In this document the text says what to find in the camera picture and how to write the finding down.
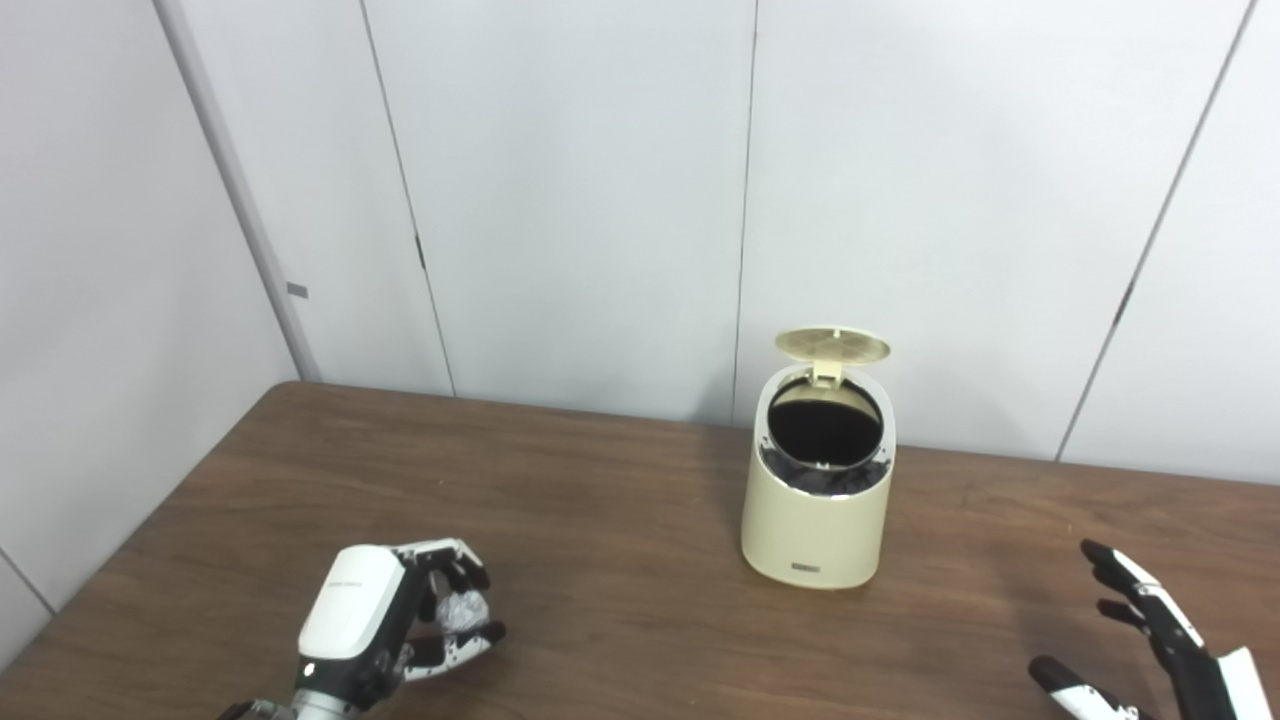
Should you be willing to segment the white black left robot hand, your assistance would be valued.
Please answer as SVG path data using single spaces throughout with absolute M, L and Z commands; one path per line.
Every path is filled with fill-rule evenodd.
M 288 719 L 360 719 L 402 685 L 452 673 L 506 637 L 480 557 L 457 538 L 356 544 L 330 566 L 298 638 Z

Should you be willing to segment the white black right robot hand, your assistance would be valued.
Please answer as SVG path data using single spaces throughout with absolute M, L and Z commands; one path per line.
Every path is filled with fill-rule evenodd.
M 1100 614 L 1134 626 L 1167 674 L 1183 719 L 1271 719 L 1254 657 L 1247 647 L 1216 656 L 1165 585 L 1124 552 L 1093 539 L 1080 551 L 1093 578 L 1123 594 L 1100 600 Z M 1027 666 L 1032 680 L 1074 719 L 1148 719 L 1143 708 L 1087 682 L 1057 659 L 1041 655 Z

